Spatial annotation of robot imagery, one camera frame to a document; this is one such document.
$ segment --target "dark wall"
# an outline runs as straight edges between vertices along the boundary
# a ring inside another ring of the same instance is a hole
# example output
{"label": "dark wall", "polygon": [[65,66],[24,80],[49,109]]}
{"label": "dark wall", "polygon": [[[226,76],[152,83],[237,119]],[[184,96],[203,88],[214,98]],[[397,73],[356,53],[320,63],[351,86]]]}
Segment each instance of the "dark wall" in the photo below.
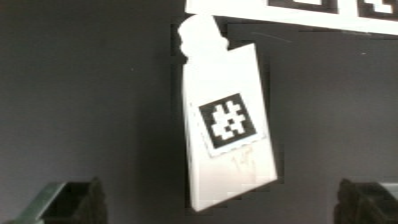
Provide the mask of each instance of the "dark wall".
{"label": "dark wall", "polygon": [[0,2],[0,222],[50,181],[93,176],[111,223],[331,223],[342,177],[398,181],[397,41],[224,20],[269,68],[281,180],[192,214],[171,57],[184,17],[182,0]]}

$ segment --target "white paper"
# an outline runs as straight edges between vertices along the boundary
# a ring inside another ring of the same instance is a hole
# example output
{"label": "white paper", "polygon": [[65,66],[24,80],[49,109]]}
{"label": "white paper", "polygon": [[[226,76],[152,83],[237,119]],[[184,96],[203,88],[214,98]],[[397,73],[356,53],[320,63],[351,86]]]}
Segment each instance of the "white paper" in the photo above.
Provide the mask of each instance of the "white paper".
{"label": "white paper", "polygon": [[274,181],[278,175],[255,45],[226,50],[228,42],[207,15],[189,18],[180,34],[189,55],[184,107],[191,191],[200,211]]}

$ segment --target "white card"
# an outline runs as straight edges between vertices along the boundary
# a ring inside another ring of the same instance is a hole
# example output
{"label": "white card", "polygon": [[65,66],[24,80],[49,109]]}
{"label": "white card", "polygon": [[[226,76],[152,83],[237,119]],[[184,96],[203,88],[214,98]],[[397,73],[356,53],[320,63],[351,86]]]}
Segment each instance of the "white card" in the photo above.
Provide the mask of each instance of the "white card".
{"label": "white card", "polygon": [[184,109],[192,207],[198,211],[278,179],[255,44],[233,51],[214,17],[180,34],[189,56]]}

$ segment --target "black background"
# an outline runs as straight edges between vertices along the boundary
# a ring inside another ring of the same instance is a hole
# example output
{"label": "black background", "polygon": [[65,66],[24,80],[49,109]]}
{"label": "black background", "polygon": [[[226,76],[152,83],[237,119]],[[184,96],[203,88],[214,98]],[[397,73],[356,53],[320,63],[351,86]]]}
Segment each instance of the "black background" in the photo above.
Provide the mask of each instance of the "black background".
{"label": "black background", "polygon": [[333,223],[342,178],[398,181],[395,38],[217,18],[258,44],[281,178],[185,208],[184,4],[0,1],[0,222],[50,181],[93,176],[111,223]]}

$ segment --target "qr-like code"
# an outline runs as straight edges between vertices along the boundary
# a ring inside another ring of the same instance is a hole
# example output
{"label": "qr-like code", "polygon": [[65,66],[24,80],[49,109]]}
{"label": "qr-like code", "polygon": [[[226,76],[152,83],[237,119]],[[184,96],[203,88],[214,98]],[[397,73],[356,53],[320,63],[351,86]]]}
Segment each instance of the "qr-like code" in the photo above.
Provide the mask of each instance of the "qr-like code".
{"label": "qr-like code", "polygon": [[397,0],[358,0],[360,17],[398,20]]}
{"label": "qr-like code", "polygon": [[398,20],[398,0],[267,0],[269,6],[340,14],[347,5],[356,4],[358,16],[363,18]]}
{"label": "qr-like code", "polygon": [[240,94],[203,105],[200,110],[216,148],[256,134]]}
{"label": "qr-like code", "polygon": [[269,5],[310,11],[338,13],[338,0],[269,0]]}

